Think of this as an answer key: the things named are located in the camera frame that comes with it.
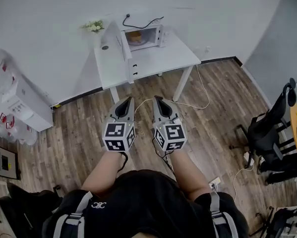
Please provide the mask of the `glass turntable plate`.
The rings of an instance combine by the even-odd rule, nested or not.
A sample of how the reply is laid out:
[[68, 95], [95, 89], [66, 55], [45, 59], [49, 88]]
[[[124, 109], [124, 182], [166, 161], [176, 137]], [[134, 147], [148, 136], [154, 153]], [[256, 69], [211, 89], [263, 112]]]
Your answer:
[[132, 39], [132, 38], [128, 38], [127, 40], [128, 44], [130, 46], [134, 46], [134, 47], [137, 47], [137, 46], [142, 46], [142, 45], [145, 45], [148, 40], [147, 39], [143, 39], [143, 38], [135, 38], [135, 39]]

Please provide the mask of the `black bag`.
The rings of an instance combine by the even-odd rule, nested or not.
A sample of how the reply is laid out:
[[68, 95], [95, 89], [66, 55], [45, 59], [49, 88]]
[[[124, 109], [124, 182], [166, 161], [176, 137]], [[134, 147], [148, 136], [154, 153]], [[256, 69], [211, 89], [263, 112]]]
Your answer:
[[44, 221], [60, 206], [63, 189], [27, 192], [7, 183], [8, 196], [0, 198], [0, 207], [17, 238], [42, 238]]

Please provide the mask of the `person's left forearm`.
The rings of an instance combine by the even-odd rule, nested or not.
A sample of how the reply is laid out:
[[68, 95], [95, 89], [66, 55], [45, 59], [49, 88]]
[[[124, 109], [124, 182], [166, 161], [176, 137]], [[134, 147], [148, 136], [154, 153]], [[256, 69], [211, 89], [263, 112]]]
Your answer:
[[106, 194], [116, 181], [122, 160], [123, 154], [119, 152], [105, 152], [81, 189], [97, 196]]

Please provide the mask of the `white power strip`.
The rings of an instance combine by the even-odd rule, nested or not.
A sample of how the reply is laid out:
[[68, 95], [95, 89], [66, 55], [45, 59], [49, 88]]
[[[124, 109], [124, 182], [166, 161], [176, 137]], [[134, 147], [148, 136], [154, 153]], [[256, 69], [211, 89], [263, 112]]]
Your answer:
[[221, 183], [221, 179], [216, 177], [214, 180], [210, 181], [208, 184], [212, 190], [219, 191], [219, 186]]

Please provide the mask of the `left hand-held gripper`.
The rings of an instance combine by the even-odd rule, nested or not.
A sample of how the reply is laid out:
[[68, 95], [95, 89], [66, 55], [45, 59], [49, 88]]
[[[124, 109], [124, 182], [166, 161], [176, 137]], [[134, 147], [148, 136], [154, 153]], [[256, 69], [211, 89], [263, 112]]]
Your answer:
[[134, 98], [126, 97], [115, 103], [110, 109], [102, 140], [107, 151], [129, 152], [136, 138], [134, 126]]

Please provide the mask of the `dark olive-brown object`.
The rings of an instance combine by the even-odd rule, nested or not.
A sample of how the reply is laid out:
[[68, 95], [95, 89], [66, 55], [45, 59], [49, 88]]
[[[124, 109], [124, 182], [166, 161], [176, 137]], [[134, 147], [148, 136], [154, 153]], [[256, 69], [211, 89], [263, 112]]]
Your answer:
[[141, 43], [141, 41], [142, 41], [142, 35], [141, 35], [140, 31], [127, 32], [125, 35], [129, 42]]

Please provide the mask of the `person's right forearm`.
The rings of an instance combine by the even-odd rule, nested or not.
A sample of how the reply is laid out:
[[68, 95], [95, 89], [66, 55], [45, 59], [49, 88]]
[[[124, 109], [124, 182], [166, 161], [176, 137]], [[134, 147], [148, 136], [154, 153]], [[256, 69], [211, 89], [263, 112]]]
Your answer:
[[175, 150], [170, 154], [170, 160], [177, 183], [189, 200], [195, 201], [199, 196], [212, 192], [205, 175], [186, 152]]

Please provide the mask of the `white cabinet box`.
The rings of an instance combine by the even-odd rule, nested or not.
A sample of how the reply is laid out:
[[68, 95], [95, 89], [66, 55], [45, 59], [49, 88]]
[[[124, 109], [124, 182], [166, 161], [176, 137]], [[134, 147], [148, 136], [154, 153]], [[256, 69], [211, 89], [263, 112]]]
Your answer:
[[2, 95], [2, 105], [10, 114], [38, 132], [54, 126], [52, 109], [22, 77]]

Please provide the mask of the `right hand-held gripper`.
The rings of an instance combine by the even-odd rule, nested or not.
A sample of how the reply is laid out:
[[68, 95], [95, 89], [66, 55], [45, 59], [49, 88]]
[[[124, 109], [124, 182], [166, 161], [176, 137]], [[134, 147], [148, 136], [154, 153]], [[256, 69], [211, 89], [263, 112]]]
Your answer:
[[163, 152], [182, 149], [187, 142], [185, 125], [179, 118], [177, 106], [155, 95], [153, 97], [154, 138]]

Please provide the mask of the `white table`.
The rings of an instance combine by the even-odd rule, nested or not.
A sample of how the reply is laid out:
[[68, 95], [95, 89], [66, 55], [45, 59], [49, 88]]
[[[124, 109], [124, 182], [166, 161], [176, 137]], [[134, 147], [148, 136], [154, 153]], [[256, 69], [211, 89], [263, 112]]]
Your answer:
[[[101, 45], [107, 42], [104, 38], [104, 35], [108, 28], [104, 31], [101, 37], [97, 39], [94, 53], [96, 67], [99, 72], [102, 88], [109, 89], [113, 101], [117, 103], [119, 101], [117, 86], [127, 83], [128, 81], [126, 77], [123, 77], [121, 74], [109, 75], [108, 72], [104, 71], [101, 61], [99, 60]], [[179, 39], [179, 37], [171, 29], [167, 45], [163, 48], [149, 49], [148, 55], [149, 58], [145, 59], [148, 64], [144, 65], [144, 67], [139, 70], [139, 75], [133, 80], [133, 82], [154, 74], [161, 75], [164, 72], [183, 69], [183, 74], [173, 96], [173, 101], [176, 102], [182, 93], [182, 90], [188, 80], [188, 77], [190, 76], [193, 67], [201, 63], [200, 59], [188, 48], [188, 46], [183, 41]]]

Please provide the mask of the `clear plastic bag red print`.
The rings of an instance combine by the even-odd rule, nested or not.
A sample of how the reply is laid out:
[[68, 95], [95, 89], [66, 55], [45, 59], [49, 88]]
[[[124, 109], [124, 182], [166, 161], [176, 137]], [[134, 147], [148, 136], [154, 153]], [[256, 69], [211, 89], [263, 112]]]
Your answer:
[[14, 115], [1, 113], [0, 137], [12, 143], [18, 140], [20, 144], [32, 146], [37, 141], [38, 133]]
[[4, 50], [0, 49], [0, 94], [7, 93], [14, 83], [9, 58]]

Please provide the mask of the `person's black clothed torso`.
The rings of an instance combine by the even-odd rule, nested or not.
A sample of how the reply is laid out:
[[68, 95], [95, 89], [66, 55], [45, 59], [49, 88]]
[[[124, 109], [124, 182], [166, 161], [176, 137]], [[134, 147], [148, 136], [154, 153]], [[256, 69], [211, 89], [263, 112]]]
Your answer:
[[186, 198], [178, 184], [163, 173], [130, 171], [118, 177], [103, 196], [77, 189], [69, 192], [45, 220], [42, 238], [132, 238], [143, 233], [156, 238], [249, 238], [244, 215], [224, 192]]

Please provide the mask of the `white flower bouquet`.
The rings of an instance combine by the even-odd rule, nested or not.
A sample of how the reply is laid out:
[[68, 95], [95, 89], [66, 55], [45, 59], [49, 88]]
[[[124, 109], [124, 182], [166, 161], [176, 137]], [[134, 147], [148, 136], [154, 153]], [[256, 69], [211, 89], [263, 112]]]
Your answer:
[[101, 30], [104, 30], [104, 23], [102, 20], [89, 21], [88, 23], [81, 25], [80, 28], [98, 34]]

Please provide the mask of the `white microwave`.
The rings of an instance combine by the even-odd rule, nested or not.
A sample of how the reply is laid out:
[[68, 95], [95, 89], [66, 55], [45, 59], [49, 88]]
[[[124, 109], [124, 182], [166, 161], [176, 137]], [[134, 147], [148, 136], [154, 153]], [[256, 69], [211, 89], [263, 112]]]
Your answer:
[[[132, 31], [140, 31], [142, 38], [148, 42], [142, 46], [130, 46], [125, 34]], [[110, 52], [104, 56], [99, 53], [104, 71], [109, 75], [121, 74], [128, 82], [133, 82], [139, 75], [139, 70], [148, 64], [145, 61], [149, 58], [148, 50], [165, 47], [169, 34], [170, 29], [162, 25], [159, 19], [143, 29], [119, 26], [115, 20], [112, 21], [104, 35], [106, 43], [110, 44]]]

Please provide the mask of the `black framed square box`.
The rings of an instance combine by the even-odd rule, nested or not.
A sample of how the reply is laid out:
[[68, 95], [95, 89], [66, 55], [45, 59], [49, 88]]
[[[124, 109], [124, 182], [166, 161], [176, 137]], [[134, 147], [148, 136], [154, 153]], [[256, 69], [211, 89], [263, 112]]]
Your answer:
[[20, 180], [18, 154], [0, 147], [0, 176]]

